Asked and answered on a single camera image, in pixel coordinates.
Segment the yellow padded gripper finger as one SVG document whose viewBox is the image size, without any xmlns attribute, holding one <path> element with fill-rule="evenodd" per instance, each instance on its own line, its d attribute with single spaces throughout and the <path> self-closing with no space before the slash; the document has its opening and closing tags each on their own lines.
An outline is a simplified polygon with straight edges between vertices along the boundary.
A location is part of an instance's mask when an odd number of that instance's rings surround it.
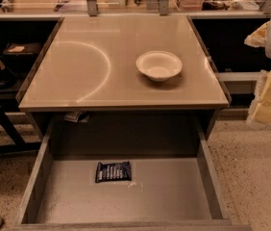
<svg viewBox="0 0 271 231">
<path fill-rule="evenodd" d="M 265 38 L 267 32 L 268 23 L 265 22 L 261 26 L 259 26 L 251 35 L 249 35 L 244 43 L 251 47 L 264 47 L 265 46 Z"/>
<path fill-rule="evenodd" d="M 254 95 L 255 98 L 248 111 L 247 123 L 271 123 L 271 70 L 262 70 L 259 73 Z"/>
</svg>

